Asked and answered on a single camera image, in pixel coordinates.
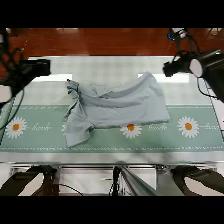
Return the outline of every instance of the wooden floor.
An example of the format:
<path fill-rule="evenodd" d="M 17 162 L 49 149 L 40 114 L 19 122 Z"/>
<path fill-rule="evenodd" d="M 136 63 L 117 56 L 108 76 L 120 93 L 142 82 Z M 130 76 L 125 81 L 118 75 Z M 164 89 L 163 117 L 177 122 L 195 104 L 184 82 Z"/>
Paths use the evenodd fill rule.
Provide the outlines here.
<path fill-rule="evenodd" d="M 222 28 L 189 28 L 201 50 L 224 50 Z M 25 57 L 63 55 L 152 55 L 176 53 L 168 28 L 21 28 L 11 36 L 11 49 L 24 48 Z M 182 49 L 189 49 L 187 40 Z M 0 67 L 0 76 L 5 71 Z"/>

